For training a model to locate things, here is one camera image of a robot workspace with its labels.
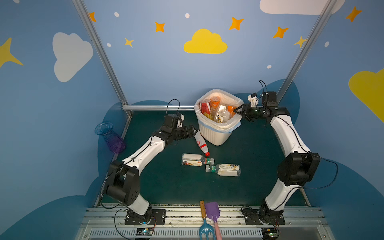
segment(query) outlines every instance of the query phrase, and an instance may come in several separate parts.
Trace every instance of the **metal vent grille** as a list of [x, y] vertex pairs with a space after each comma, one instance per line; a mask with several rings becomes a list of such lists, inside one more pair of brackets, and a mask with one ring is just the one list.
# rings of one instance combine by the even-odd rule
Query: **metal vent grille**
[[[223, 238], [256, 238], [262, 237], [261, 228], [222, 228], [220, 229]], [[123, 228], [119, 232], [125, 237], [135, 236], [136, 228]], [[92, 228], [90, 238], [113, 238], [120, 237], [114, 228]], [[156, 238], [199, 238], [198, 228], [177, 228], [177, 229], [156, 229], [152, 235]]]

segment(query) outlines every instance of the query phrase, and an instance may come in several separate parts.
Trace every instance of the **white bottle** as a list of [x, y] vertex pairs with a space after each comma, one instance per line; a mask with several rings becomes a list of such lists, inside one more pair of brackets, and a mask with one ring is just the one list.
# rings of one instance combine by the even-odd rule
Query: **white bottle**
[[213, 158], [207, 158], [200, 154], [190, 154], [190, 153], [183, 153], [183, 156], [181, 158], [181, 164], [182, 165], [189, 165], [189, 166], [203, 166], [203, 164], [214, 164], [215, 160]]
[[199, 130], [197, 130], [197, 133], [195, 135], [195, 139], [196, 139], [197, 145], [200, 147], [201, 151], [203, 151], [205, 156], [208, 157], [209, 156], [208, 147], [207, 147], [207, 144], [205, 143], [203, 136], [201, 136]]
[[238, 177], [240, 176], [240, 166], [237, 164], [217, 164], [216, 166], [206, 165], [206, 172], [215, 172], [220, 176], [231, 176]]

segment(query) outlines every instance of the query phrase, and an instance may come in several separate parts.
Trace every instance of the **green floor mat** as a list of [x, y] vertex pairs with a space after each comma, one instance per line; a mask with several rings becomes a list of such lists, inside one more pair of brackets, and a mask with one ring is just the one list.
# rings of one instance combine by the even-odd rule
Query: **green floor mat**
[[[181, 112], [184, 124], [198, 128], [193, 111]], [[125, 141], [127, 148], [118, 160], [129, 157], [161, 127], [165, 112], [135, 112]], [[220, 146], [207, 142], [210, 157], [218, 163], [239, 164], [239, 177], [223, 177], [205, 172], [205, 166], [183, 166], [183, 153], [203, 154], [195, 139], [173, 142], [152, 159], [140, 175], [141, 195], [153, 204], [199, 204], [216, 201], [219, 205], [260, 205], [277, 180], [277, 166], [283, 152], [270, 124], [265, 119], [242, 120], [239, 128]], [[105, 196], [103, 202], [114, 202]], [[304, 206], [304, 198], [296, 191], [287, 205]]]

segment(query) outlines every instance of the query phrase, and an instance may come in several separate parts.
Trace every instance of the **purple glass vase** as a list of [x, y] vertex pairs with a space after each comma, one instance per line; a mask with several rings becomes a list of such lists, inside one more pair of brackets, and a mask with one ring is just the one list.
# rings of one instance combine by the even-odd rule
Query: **purple glass vase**
[[97, 135], [103, 136], [108, 148], [113, 153], [121, 153], [127, 146], [117, 133], [113, 130], [113, 124], [110, 122], [102, 122], [95, 128]]

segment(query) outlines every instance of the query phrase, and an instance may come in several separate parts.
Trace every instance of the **wooden handle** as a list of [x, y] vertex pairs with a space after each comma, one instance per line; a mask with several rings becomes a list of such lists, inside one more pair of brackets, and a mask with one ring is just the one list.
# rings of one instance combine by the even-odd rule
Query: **wooden handle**
[[204, 201], [200, 201], [200, 209], [201, 209], [201, 216], [203, 218], [207, 218], [207, 215], [205, 214], [205, 205]]

